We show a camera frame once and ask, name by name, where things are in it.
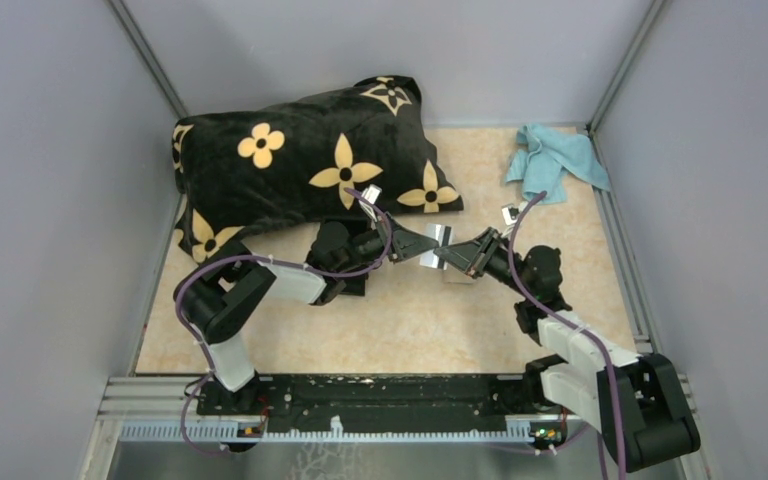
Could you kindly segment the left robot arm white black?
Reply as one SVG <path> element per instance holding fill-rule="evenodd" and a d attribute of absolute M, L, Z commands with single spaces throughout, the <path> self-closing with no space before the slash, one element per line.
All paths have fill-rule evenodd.
<path fill-rule="evenodd" d="M 209 382 L 220 388 L 224 405 L 245 414 L 257 406 L 260 388 L 242 331 L 264 299 L 326 305 L 364 284 L 383 261 L 401 263 L 439 245 L 395 220 L 328 220 L 321 223 L 304 263 L 257 256 L 232 240 L 216 259 L 181 281 L 173 298 L 180 320 L 202 345 Z"/>

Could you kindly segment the light blue towel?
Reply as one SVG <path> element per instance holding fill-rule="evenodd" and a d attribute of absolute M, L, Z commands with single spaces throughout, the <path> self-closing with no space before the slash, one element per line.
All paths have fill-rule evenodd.
<path fill-rule="evenodd" d="M 542 204 L 565 203 L 563 179 L 568 174 L 591 187 L 611 190 L 608 173 L 587 136 L 532 123 L 517 131 L 515 141 L 517 150 L 510 157 L 504 182 L 519 182 L 524 200 L 546 192 Z"/>

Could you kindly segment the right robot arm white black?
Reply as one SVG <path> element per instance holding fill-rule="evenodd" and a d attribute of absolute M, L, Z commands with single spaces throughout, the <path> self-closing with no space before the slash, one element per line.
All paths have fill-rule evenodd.
<path fill-rule="evenodd" d="M 625 473 L 697 452 L 701 435 L 673 363 L 604 338 L 565 301 L 559 249 L 525 255 L 493 228 L 435 249 L 469 278 L 489 276 L 523 295 L 514 306 L 520 330 L 550 350 L 526 366 L 523 398 L 536 412 L 555 405 L 596 430 L 606 454 Z"/>

